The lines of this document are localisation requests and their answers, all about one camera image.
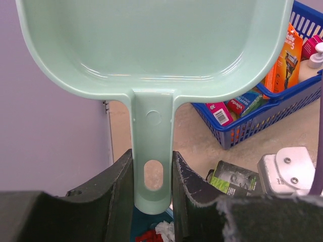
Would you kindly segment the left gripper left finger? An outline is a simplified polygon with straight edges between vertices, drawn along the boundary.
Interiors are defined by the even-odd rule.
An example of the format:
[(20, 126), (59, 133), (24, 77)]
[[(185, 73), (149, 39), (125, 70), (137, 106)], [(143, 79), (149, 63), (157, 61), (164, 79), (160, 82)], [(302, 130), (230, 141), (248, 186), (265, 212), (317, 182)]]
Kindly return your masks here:
[(64, 197), (41, 191), (1, 193), (1, 241), (130, 241), (133, 159), (112, 166)]

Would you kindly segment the mint green dustpan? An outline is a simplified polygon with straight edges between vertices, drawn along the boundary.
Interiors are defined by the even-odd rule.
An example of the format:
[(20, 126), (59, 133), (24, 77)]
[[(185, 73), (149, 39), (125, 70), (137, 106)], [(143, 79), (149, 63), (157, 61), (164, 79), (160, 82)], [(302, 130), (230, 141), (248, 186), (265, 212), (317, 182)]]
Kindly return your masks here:
[(16, 1), (27, 48), (62, 89), (129, 110), (134, 203), (172, 201), (176, 110), (227, 101), (276, 62), (292, 1)]

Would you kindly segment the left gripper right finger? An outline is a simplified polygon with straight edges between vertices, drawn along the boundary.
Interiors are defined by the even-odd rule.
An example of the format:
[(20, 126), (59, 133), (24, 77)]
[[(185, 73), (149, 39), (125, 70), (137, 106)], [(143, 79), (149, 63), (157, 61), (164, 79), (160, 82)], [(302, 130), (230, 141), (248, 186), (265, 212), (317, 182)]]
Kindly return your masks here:
[(322, 241), (322, 197), (231, 197), (177, 151), (172, 165), (176, 241)]

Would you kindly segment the red paper scrap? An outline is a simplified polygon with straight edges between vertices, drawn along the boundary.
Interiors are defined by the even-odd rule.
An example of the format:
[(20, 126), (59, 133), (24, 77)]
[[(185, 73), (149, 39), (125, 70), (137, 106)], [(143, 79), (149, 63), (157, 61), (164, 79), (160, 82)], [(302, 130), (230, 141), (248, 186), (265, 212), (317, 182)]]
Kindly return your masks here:
[(144, 234), (135, 237), (135, 242), (163, 242), (161, 234), (156, 233), (155, 230), (148, 230)]

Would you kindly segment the white paper scrap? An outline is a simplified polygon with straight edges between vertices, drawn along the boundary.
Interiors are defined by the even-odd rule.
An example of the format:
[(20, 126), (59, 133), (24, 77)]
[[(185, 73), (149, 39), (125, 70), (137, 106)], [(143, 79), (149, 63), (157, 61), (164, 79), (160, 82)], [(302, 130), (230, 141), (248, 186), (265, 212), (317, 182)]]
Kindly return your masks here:
[(173, 222), (160, 222), (155, 227), (156, 234), (161, 235), (163, 242), (175, 242), (175, 229)]

